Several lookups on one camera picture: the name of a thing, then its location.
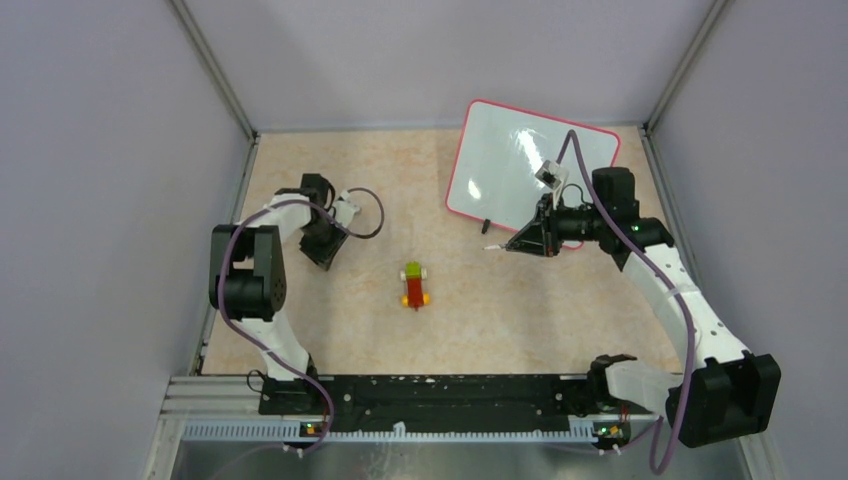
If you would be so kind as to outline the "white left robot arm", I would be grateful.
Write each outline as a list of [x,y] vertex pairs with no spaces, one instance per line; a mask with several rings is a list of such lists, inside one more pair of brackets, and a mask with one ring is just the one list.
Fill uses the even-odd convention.
[[328,201],[336,190],[317,173],[307,173],[297,188],[282,188],[263,215],[244,229],[219,224],[211,233],[209,299],[233,324],[262,343],[266,373],[261,393],[283,401],[297,413],[319,404],[320,386],[304,374],[314,371],[310,354],[296,339],[284,310],[288,283],[283,243],[301,232],[300,251],[327,271],[348,235],[331,220]]

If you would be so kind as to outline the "pink framed whiteboard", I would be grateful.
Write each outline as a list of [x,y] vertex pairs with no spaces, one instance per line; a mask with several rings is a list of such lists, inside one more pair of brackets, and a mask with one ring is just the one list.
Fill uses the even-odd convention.
[[568,172],[565,205],[589,202],[574,149],[561,151],[570,131],[577,134],[588,172],[615,164],[622,141],[608,129],[473,100],[466,110],[446,208],[516,232],[532,218],[540,197],[551,191],[535,177],[547,161],[559,162]]

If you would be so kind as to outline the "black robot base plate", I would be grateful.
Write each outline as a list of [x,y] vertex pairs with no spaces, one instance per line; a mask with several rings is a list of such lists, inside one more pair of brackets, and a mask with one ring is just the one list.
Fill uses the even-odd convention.
[[604,397],[582,375],[336,375],[267,379],[261,415],[315,416],[333,433],[387,432],[403,423],[411,433],[563,432],[580,419],[643,408]]

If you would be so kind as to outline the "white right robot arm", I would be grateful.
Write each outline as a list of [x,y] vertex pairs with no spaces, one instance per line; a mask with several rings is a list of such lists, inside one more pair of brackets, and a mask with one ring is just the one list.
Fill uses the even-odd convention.
[[646,299],[683,367],[672,374],[628,354],[599,356],[588,373],[589,404],[600,412],[636,404],[662,416],[690,448],[765,431],[781,380],[777,361],[754,354],[718,318],[663,222],[641,216],[633,173],[594,170],[593,200],[578,207],[561,199],[567,176],[551,163],[537,171],[549,190],[504,249],[554,257],[566,241],[597,243]]

